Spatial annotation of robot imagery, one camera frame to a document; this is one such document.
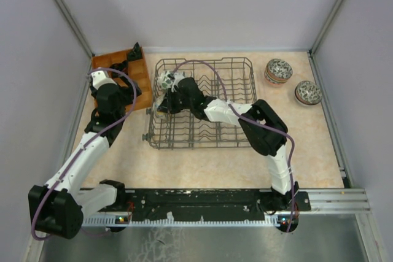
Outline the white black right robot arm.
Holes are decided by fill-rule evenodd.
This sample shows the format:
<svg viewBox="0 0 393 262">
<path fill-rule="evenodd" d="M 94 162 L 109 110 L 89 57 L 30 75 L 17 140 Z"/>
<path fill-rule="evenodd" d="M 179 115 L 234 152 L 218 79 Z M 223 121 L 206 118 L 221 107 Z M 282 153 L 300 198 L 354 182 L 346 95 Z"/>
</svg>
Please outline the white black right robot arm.
<svg viewBox="0 0 393 262">
<path fill-rule="evenodd" d="M 165 86 L 160 112 L 178 114 L 189 110 L 195 118 L 239 126 L 250 146 L 265 156 L 271 175 L 271 202 L 274 210 L 295 210 L 298 183 L 294 180 L 287 153 L 287 141 L 294 143 L 288 128 L 270 105 L 259 99 L 253 104 L 237 104 L 228 99 L 205 95 L 192 77 L 175 80 Z"/>
</svg>

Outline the blue rose pattern bowl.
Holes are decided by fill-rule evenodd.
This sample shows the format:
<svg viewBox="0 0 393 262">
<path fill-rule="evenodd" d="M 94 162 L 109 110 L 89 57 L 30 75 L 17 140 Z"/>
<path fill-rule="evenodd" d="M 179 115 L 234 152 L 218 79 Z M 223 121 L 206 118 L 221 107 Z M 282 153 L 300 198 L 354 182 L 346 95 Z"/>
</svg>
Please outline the blue rose pattern bowl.
<svg viewBox="0 0 393 262">
<path fill-rule="evenodd" d="M 304 101 L 298 97 L 295 97 L 295 100 L 297 103 L 299 103 L 299 105 L 304 106 L 304 107 L 312 107 L 312 106 L 316 106 L 320 103 L 320 101 L 316 101 L 316 102 Z"/>
</svg>

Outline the green leaf pattern bowl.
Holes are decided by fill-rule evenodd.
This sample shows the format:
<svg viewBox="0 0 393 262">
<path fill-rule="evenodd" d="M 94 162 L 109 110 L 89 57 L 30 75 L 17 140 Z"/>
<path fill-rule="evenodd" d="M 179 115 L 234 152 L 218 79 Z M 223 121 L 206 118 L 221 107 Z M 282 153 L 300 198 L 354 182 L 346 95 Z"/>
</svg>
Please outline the green leaf pattern bowl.
<svg viewBox="0 0 393 262">
<path fill-rule="evenodd" d="M 162 91 L 168 91 L 173 89 L 175 81 L 174 73 L 171 71 L 163 71 L 157 79 L 157 85 Z"/>
</svg>

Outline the yellow blue swirl bowl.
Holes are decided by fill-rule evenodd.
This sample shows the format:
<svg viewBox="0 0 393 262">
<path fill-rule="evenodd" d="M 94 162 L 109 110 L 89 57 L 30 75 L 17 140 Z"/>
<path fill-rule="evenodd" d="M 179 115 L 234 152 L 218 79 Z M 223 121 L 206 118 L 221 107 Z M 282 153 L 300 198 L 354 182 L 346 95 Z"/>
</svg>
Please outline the yellow blue swirl bowl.
<svg viewBox="0 0 393 262">
<path fill-rule="evenodd" d="M 168 119 L 168 111 L 165 106 L 166 98 L 165 95 L 157 97 L 153 103 L 153 113 L 157 119 L 166 121 Z"/>
</svg>

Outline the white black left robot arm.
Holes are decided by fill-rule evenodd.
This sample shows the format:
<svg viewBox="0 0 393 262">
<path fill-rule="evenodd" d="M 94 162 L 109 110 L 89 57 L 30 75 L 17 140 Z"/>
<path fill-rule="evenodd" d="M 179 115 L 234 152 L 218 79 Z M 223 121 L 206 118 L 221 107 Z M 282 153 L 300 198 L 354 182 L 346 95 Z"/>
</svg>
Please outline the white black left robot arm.
<svg viewBox="0 0 393 262">
<path fill-rule="evenodd" d="M 109 77 L 110 68 L 92 70 L 90 88 L 97 107 L 77 148 L 45 185 L 35 185 L 28 193 L 31 235 L 43 232 L 47 237 L 72 239 L 89 216 L 108 207 L 120 211 L 128 203 L 123 183 L 103 180 L 84 195 L 79 190 L 96 162 L 112 146 L 130 115 L 126 105 L 135 105 L 139 87 L 127 74 L 116 71 L 125 82 L 121 87 Z"/>
</svg>

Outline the dark leaf pattern bowl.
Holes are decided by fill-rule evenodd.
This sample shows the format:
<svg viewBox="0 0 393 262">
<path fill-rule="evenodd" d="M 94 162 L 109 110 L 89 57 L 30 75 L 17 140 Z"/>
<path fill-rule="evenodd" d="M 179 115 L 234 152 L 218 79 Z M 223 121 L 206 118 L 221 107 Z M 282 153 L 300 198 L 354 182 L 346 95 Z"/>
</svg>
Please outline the dark leaf pattern bowl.
<svg viewBox="0 0 393 262">
<path fill-rule="evenodd" d="M 288 80 L 293 75 L 293 69 L 291 65 L 281 59 L 272 59 L 267 63 L 267 71 L 270 77 L 276 80 Z"/>
</svg>

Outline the pink floral bowl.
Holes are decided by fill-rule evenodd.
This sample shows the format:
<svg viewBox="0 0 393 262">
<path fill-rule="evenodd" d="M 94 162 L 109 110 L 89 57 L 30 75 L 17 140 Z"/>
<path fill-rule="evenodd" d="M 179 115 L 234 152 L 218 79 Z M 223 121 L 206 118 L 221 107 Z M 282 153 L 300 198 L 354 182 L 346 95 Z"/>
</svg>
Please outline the pink floral bowl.
<svg viewBox="0 0 393 262">
<path fill-rule="evenodd" d="M 322 100 L 321 89 L 311 81 L 301 81 L 295 88 L 296 97 L 308 101 L 316 102 Z"/>
</svg>

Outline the orange flower green leaf bowl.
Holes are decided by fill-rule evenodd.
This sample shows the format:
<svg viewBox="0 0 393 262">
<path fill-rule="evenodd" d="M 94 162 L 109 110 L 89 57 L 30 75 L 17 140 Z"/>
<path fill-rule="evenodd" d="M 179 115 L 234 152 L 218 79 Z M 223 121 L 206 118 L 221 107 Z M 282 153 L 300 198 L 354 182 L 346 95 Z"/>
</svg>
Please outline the orange flower green leaf bowl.
<svg viewBox="0 0 393 262">
<path fill-rule="evenodd" d="M 275 87 L 284 85 L 285 83 L 287 83 L 290 80 L 290 77 L 288 79 L 286 79 L 286 80 L 275 80 L 267 72 L 264 72 L 264 77 L 265 77 L 265 80 L 269 84 L 271 84 L 271 85 L 273 85 Z"/>
</svg>

